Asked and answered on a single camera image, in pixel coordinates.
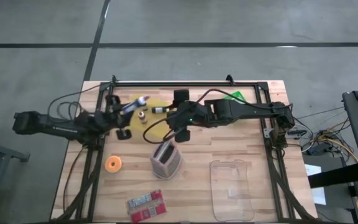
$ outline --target orange toy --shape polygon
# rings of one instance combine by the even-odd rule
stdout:
[[[121,169],[122,162],[118,156],[110,156],[106,163],[104,164],[104,168],[110,173],[115,173]]]

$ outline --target transparent plastic bin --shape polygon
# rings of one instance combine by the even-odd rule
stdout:
[[[247,181],[247,164],[213,161],[211,195],[215,219],[219,222],[248,222],[254,218]]]

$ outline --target wooden table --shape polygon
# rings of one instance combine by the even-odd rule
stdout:
[[[288,104],[284,82],[266,81],[269,85],[272,101]],[[99,82],[84,82],[83,90],[99,84]],[[190,100],[197,100],[210,87],[190,88]],[[123,102],[130,100],[132,95],[150,95],[152,98],[172,102],[173,90],[178,87],[125,87],[115,88]],[[246,100],[256,103],[255,92],[250,87],[223,87],[227,92],[241,91]],[[83,93],[80,103],[88,111],[94,110],[98,89]],[[223,94],[211,92],[205,100],[223,98]],[[156,145],[133,143],[131,139],[118,141],[115,132],[106,139],[103,164],[111,155],[122,159],[122,169],[115,174],[101,169],[98,195],[94,210],[94,222],[129,222],[126,201],[137,198],[156,189],[163,190],[163,196],[168,212],[149,219],[149,222],[216,222],[213,215],[209,164],[211,161],[233,161],[240,159],[247,166],[247,182],[249,200],[254,209],[253,222],[277,221],[273,202],[272,188],[267,166],[267,159],[262,139],[260,121],[258,119],[240,120],[229,126],[218,128],[191,128],[191,141],[177,144],[183,156],[183,163],[178,172],[170,180],[160,180],[151,171],[149,157]],[[70,142],[67,156],[63,165],[62,175],[57,190],[51,218],[62,214],[63,188],[67,181],[68,171],[74,158],[81,150],[77,142]],[[76,163],[67,187],[66,206],[78,193],[81,184],[86,150]],[[299,147],[290,146],[285,149],[285,166],[287,169],[290,188],[295,197],[317,217],[311,189],[306,176],[305,165]],[[284,196],[280,198],[285,211]],[[84,215],[88,210],[85,200]]]

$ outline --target gray floor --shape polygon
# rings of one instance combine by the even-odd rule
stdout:
[[[103,0],[0,0],[0,43],[92,42]],[[358,42],[358,0],[113,0],[101,42]],[[0,144],[31,153],[13,161],[0,223],[48,219],[67,141],[12,131],[16,111],[46,111],[78,91],[90,49],[0,49]],[[91,80],[284,80],[294,115],[341,106],[358,90],[358,48],[100,49]],[[315,126],[335,113],[305,119]],[[343,121],[346,114],[317,127]],[[343,136],[356,147],[350,129]],[[349,221],[342,210],[318,207]]]

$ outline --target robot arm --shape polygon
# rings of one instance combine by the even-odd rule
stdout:
[[[77,140],[86,146],[94,144],[99,135],[113,128],[120,129],[117,131],[119,139],[130,138],[131,133],[121,129],[129,126],[134,110],[123,113],[128,104],[120,104],[118,96],[109,96],[106,99],[111,101],[109,112],[96,111],[91,114],[82,111],[73,120],[53,118],[36,111],[16,113],[13,130],[17,134],[45,133],[64,137],[68,140]]]
[[[245,104],[236,100],[218,99],[205,100],[204,105],[201,105],[188,101],[188,97],[184,99],[187,100],[174,100],[177,110],[167,114],[170,129],[179,132],[175,135],[176,142],[190,140],[190,131],[186,128],[189,125],[215,128],[234,123],[238,119],[273,118],[274,128],[267,133],[268,137],[272,139],[273,146],[286,147],[285,134],[295,125],[290,107],[281,102]]]

